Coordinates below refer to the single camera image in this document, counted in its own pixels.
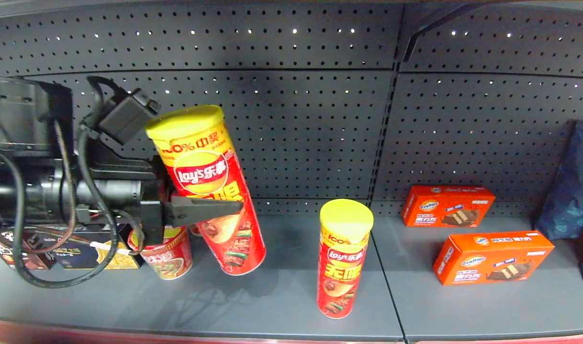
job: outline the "noodle cup lid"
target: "noodle cup lid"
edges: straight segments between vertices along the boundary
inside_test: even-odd
[[[153,246],[145,246],[143,250],[154,250],[160,248],[161,246],[166,245],[167,243],[175,240],[179,235],[186,233],[186,229],[184,227],[170,227],[167,226],[164,228],[164,241],[162,244],[153,245]],[[130,232],[130,236],[128,238],[128,245],[132,248],[132,250],[138,250],[138,235],[135,233],[134,229]]]
[[[187,137],[205,131],[223,121],[223,109],[217,105],[187,107],[150,120],[145,126],[147,136],[154,141]]]
[[[351,243],[361,242],[374,225],[374,215],[368,207],[346,199],[331,200],[324,204],[319,220],[328,231]]]

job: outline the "gray shelf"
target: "gray shelf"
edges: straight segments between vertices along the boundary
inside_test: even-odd
[[[25,283],[0,259],[0,320],[202,337],[401,340],[373,242],[353,312],[331,320],[316,307],[318,217],[262,216],[260,224],[269,252],[262,266],[241,277],[222,272],[204,241],[194,237],[194,266],[174,281],[162,281],[143,266],[43,290]],[[38,274],[71,275],[59,267]]]
[[[529,230],[524,218],[486,218],[455,233]],[[443,287],[431,265],[451,228],[405,227],[377,218],[372,230],[407,340],[496,340],[583,333],[583,283],[570,242],[527,281]]]

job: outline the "orange box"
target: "orange box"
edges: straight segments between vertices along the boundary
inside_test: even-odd
[[[413,185],[402,220],[410,227],[477,227],[494,201],[480,186]]]
[[[538,231],[450,235],[434,272],[443,285],[526,280],[553,248]]]

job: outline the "instant noodle cup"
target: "instant noodle cup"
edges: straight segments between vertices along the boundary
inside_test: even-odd
[[[374,215],[353,200],[332,200],[320,210],[320,253],[317,306],[332,319],[352,310],[361,277]]]
[[[130,232],[128,245],[138,250],[138,236],[134,230]],[[183,276],[193,264],[186,227],[166,226],[162,244],[145,246],[140,255],[163,280]]]
[[[264,240],[221,107],[173,111],[151,120],[145,131],[180,195],[243,202],[238,213],[196,226],[224,272],[239,276],[257,268],[265,259]]]

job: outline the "chocolate wafer image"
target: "chocolate wafer image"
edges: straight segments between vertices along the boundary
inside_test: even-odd
[[[514,263],[501,270],[496,270],[488,274],[488,280],[512,281],[520,279],[531,270],[531,263]]]
[[[478,218],[477,210],[460,209],[442,218],[442,224],[465,227],[473,224]]]

